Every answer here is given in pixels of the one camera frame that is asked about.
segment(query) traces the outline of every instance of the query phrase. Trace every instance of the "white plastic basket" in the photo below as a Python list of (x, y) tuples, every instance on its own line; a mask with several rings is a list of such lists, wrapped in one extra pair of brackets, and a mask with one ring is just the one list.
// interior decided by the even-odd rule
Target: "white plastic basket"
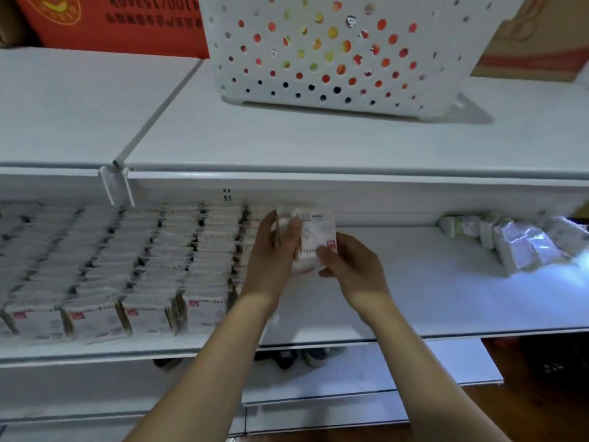
[(523, 0), (201, 0), (226, 99), (435, 117)]

